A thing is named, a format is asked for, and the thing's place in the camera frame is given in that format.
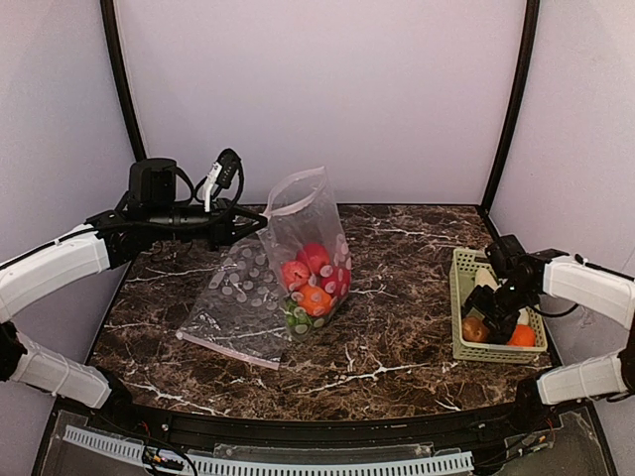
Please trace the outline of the orange persimmon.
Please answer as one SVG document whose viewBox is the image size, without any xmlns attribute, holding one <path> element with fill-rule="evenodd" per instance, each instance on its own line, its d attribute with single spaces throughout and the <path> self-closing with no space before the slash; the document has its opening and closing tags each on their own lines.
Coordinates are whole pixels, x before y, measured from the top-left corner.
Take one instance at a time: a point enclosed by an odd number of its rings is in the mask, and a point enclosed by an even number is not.
<svg viewBox="0 0 635 476">
<path fill-rule="evenodd" d="M 332 309 L 332 297 L 320 287 L 304 285 L 298 290 L 302 296 L 299 306 L 313 317 L 326 316 Z"/>
</svg>

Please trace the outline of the dotted zip bag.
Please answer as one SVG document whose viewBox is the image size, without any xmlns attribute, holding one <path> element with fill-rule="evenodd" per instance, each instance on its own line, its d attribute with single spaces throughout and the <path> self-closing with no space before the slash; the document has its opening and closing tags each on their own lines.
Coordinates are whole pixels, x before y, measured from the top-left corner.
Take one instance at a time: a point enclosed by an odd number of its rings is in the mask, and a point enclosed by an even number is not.
<svg viewBox="0 0 635 476">
<path fill-rule="evenodd" d="M 352 254 L 326 168 L 282 179 L 268 195 L 258 232 L 282 289 L 281 310 L 292 339 L 324 328 L 346 301 Z"/>
</svg>

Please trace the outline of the green grape bunch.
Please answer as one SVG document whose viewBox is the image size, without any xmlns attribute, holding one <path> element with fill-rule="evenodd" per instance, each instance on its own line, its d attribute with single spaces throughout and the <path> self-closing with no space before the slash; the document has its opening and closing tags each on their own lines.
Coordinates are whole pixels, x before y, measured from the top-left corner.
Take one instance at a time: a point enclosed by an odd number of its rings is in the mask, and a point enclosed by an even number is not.
<svg viewBox="0 0 635 476">
<path fill-rule="evenodd" d="M 283 313 L 290 337 L 299 342 L 305 341 L 317 330 L 323 328 L 329 320 L 328 316 L 314 317 L 309 315 L 290 298 L 285 300 Z"/>
</svg>

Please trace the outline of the red apple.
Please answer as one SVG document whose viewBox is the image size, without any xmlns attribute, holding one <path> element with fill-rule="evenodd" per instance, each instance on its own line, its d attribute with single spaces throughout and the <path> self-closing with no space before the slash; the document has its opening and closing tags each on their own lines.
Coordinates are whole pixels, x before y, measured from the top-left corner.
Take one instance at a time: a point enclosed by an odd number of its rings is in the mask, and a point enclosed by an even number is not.
<svg viewBox="0 0 635 476">
<path fill-rule="evenodd" d="M 321 288 L 332 298 L 347 296 L 351 284 L 351 271 L 342 267 L 332 267 L 331 273 L 320 280 Z"/>
<path fill-rule="evenodd" d="M 328 251 L 320 243 L 308 243 L 297 253 L 296 259 L 306 264 L 315 275 L 330 264 Z"/>
</svg>

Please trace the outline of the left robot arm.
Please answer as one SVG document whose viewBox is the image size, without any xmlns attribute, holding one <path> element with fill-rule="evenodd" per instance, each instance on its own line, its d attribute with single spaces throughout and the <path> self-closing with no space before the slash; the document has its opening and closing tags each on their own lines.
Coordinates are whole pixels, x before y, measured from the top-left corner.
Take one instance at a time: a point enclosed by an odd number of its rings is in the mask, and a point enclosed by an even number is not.
<svg viewBox="0 0 635 476">
<path fill-rule="evenodd" d="M 20 311 L 83 278 L 117 269 L 157 242 L 204 240 L 211 250 L 231 246 L 267 225 L 264 215 L 239 205 L 245 183 L 241 159 L 221 152 L 199 184 L 177 162 L 146 159 L 133 164 L 129 184 L 115 208 L 93 215 L 65 235 L 1 265 L 1 379 L 23 383 L 54 397 L 103 409 L 131 397 L 106 371 L 82 365 L 17 330 Z"/>
</svg>

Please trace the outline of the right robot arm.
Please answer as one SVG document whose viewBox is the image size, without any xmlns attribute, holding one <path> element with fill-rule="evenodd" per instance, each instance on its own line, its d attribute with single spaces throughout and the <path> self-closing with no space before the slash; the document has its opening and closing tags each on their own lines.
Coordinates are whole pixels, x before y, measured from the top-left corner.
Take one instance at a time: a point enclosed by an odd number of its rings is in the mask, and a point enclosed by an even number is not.
<svg viewBox="0 0 635 476">
<path fill-rule="evenodd" d="M 461 315 L 474 314 L 491 343 L 512 338 L 520 311 L 546 318 L 565 317 L 582 307 L 603 315 L 628 331 L 619 351 L 561 366 L 521 381 L 516 398 L 524 405 L 553 407 L 569 401 L 634 395 L 634 279 L 589 262 L 580 254 L 554 248 L 528 252 L 513 234 L 497 238 L 485 256 L 499 288 L 476 285 Z"/>
</svg>

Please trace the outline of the brown potato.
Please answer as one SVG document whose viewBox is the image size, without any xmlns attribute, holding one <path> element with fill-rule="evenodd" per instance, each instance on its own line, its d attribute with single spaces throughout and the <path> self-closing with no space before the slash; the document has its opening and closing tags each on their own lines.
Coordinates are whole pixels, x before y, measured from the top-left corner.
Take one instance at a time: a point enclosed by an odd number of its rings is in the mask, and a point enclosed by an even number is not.
<svg viewBox="0 0 635 476">
<path fill-rule="evenodd" d="M 468 316 L 461 321 L 462 338 L 465 341 L 485 343 L 489 336 L 489 329 L 476 316 Z"/>
</svg>

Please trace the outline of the small red tomato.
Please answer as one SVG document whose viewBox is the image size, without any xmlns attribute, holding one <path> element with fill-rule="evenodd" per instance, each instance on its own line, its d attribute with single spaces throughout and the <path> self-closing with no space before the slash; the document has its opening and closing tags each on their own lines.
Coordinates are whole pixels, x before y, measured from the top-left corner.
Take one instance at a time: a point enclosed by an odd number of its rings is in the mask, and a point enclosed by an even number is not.
<svg viewBox="0 0 635 476">
<path fill-rule="evenodd" d="M 289 292 L 306 285 L 312 275 L 309 267 L 298 260 L 284 263 L 281 267 L 281 273 L 285 289 Z"/>
</svg>

